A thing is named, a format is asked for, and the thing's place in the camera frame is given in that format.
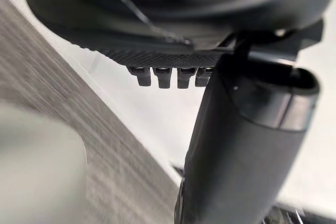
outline black plastic housing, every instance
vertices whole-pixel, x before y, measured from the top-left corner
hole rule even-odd
[[[259,63],[231,57],[221,60],[203,96],[185,159],[177,223],[260,223],[317,101],[319,85],[311,73],[261,63],[273,69],[262,73]]]

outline black plastic part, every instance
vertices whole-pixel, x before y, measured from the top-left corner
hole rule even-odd
[[[309,74],[314,82],[287,77],[288,82],[277,83],[286,78],[285,71],[264,80],[253,76],[258,71],[245,74],[247,68],[230,58],[221,60],[204,93],[185,159],[183,199],[178,201],[183,205],[177,207],[181,214],[176,214],[175,223],[261,223],[274,204],[305,135],[305,130],[295,127],[283,130],[278,125],[272,129],[254,121],[269,109],[276,109],[267,107],[272,99],[263,99],[264,106],[255,111],[256,118],[244,116],[241,111],[245,108],[241,108],[233,92],[239,90],[239,97],[245,93],[245,102],[251,98],[253,89],[239,85],[243,75],[255,80],[251,85],[270,92],[312,97],[319,93],[315,78]],[[255,104],[258,107],[258,101],[252,99],[250,106]],[[306,110],[312,111],[313,107],[312,102],[309,108],[297,107],[295,112],[309,121],[311,113]]]
[[[296,61],[299,50],[320,42],[322,33],[323,20],[320,20],[306,29],[284,34],[280,39],[275,34],[272,36],[257,33],[245,35],[249,43],[252,44],[248,56],[249,59],[254,61],[292,66]]]
[[[191,76],[196,74],[197,68],[178,68],[177,69],[177,87],[187,89]]]
[[[150,68],[143,67],[127,67],[128,71],[138,78],[139,86],[149,87],[151,82]]]
[[[206,87],[214,68],[199,68],[196,74],[195,86]]]
[[[153,68],[154,74],[158,77],[159,88],[169,89],[172,68]]]
[[[74,44],[126,66],[175,68],[212,66],[218,56],[213,50],[231,34],[303,29],[321,18],[330,2],[131,0],[155,25],[192,41],[192,45],[185,45],[165,41],[120,0],[27,1],[47,27]],[[199,63],[201,50],[209,52],[209,62],[202,56]]]

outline thin wire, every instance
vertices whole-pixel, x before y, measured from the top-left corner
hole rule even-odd
[[[302,221],[302,219],[301,219],[301,217],[300,217],[298,211],[295,210],[295,212],[296,212],[296,215],[297,215],[297,217],[298,217],[298,219],[299,219],[300,224],[303,224],[303,221]]]
[[[139,8],[131,0],[121,0],[121,1],[138,17],[139,20],[148,25],[151,31],[164,37],[167,42],[181,42],[187,45],[191,44],[189,40],[184,39],[182,36],[179,36],[175,33],[166,31],[160,27],[155,26],[150,21],[150,19],[142,11],[140,11]]]

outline black mount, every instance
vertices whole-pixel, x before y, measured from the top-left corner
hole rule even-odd
[[[257,224],[274,204],[316,106],[319,84],[294,67],[321,40],[300,31],[241,33],[206,87],[185,159],[175,224]]]

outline textured rubber surface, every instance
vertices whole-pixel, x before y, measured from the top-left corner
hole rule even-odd
[[[198,52],[190,55],[163,54],[148,51],[111,50],[103,52],[119,64],[133,67],[192,68],[215,67],[223,53]]]

